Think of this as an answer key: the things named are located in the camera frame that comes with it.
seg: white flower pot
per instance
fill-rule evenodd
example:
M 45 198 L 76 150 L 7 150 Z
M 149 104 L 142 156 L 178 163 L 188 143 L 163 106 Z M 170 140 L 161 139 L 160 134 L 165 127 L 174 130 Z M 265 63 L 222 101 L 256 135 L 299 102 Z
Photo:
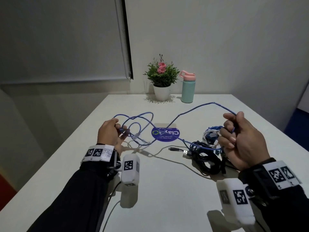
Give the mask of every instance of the white flower pot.
M 155 97 L 158 101 L 166 101 L 168 100 L 170 96 L 170 89 L 171 86 L 169 87 L 156 87 L 154 86 L 154 93 Z

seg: fingernail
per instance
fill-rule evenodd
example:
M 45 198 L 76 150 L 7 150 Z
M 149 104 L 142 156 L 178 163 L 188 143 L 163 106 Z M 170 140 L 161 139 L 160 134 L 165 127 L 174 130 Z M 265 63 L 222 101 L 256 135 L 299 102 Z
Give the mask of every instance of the fingernail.
M 231 141 L 232 143 L 235 143 L 235 142 L 236 142 L 236 138 L 230 137 L 230 141 Z

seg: round purple label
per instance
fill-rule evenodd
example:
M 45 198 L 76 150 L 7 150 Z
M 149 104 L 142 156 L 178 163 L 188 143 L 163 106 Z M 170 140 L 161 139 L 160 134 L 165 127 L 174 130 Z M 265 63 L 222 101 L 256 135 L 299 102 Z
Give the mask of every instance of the round purple label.
M 176 128 L 153 128 L 151 134 L 158 141 L 171 142 L 175 141 L 177 137 L 179 137 L 180 132 L 179 129 Z

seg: green leaves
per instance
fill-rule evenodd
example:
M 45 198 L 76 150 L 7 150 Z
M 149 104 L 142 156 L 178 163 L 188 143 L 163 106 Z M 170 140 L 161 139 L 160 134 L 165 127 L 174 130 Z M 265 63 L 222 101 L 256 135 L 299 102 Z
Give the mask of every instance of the green leaves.
M 172 64 L 167 64 L 165 72 L 162 74 L 158 73 L 159 64 L 153 59 L 153 63 L 149 63 L 149 70 L 145 71 L 143 75 L 146 75 L 148 79 L 153 83 L 156 87 L 169 87 L 171 84 L 174 84 L 176 80 L 178 80 L 178 74 L 180 71 L 174 67 Z

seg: white table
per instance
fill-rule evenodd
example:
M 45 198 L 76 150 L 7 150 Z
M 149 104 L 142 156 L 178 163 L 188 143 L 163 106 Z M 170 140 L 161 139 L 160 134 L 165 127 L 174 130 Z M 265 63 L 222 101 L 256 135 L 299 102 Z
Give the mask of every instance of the white table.
M 79 168 L 85 151 L 95 144 L 98 128 L 103 121 L 118 113 L 134 116 L 152 111 L 153 123 L 169 123 L 179 113 L 213 101 L 234 112 L 244 111 L 245 117 L 264 134 L 271 156 L 284 160 L 303 181 L 305 191 L 309 192 L 309 153 L 245 104 L 232 95 L 195 95 L 191 104 L 182 103 L 179 96 L 175 95 L 171 102 L 158 104 L 149 95 L 107 96 L 0 212 L 0 231 L 26 231 L 29 228 Z M 216 105 L 207 105 L 179 117 L 175 124 L 180 130 L 180 137 L 188 141 L 201 140 L 206 128 L 224 123 L 222 114 L 225 112 Z M 124 117 L 119 119 L 120 123 L 125 120 Z M 149 126 L 141 138 L 153 140 L 151 129 Z M 127 148 L 122 156 L 132 153 L 137 147 L 134 142 L 130 142 L 130 145 L 132 149 Z M 208 176 L 208 179 L 197 175 L 199 171 L 191 160 L 184 158 L 181 152 L 164 148 L 170 145 L 183 146 L 180 140 L 156 141 L 137 153 L 141 160 L 138 199 L 133 207 L 123 208 L 128 207 L 126 204 L 130 205 L 130 202 L 126 202 L 128 192 L 116 192 L 103 225 L 121 197 L 122 202 L 111 213 L 106 232 L 212 231 L 211 224 L 218 228 L 231 227 L 226 225 L 220 214 L 221 204 L 215 183 L 220 175 Z

